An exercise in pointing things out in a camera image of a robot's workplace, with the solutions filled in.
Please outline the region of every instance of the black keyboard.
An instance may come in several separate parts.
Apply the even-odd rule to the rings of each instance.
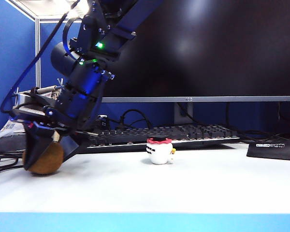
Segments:
[[[146,148],[147,138],[155,136],[172,139],[174,148],[198,148],[239,141],[236,131],[219,125],[104,130],[98,137],[91,137],[87,148],[81,153],[141,151]]]

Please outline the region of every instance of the brown ball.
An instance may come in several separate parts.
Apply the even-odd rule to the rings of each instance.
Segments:
[[[28,171],[48,175],[58,170],[63,162],[63,148],[59,143],[52,143]]]

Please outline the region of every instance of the black mouse pad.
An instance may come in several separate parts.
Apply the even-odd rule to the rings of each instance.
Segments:
[[[290,139],[272,143],[250,144],[247,156],[267,159],[290,160]]]

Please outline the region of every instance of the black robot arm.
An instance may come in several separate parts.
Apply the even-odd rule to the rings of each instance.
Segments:
[[[52,65],[67,80],[58,99],[49,100],[31,92],[31,98],[44,114],[14,109],[15,118],[27,122],[26,170],[50,149],[54,134],[63,141],[63,161],[76,154],[77,149],[65,147],[66,141],[80,146],[81,136],[75,137],[75,133],[85,132],[95,119],[105,83],[115,76],[107,70],[107,63],[119,59],[123,46],[135,38],[137,27],[162,2],[88,0],[89,11],[82,19],[78,37],[57,44],[51,54]]]

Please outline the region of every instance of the black monitor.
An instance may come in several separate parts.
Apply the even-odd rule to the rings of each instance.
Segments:
[[[290,0],[165,0],[103,102],[290,101]]]

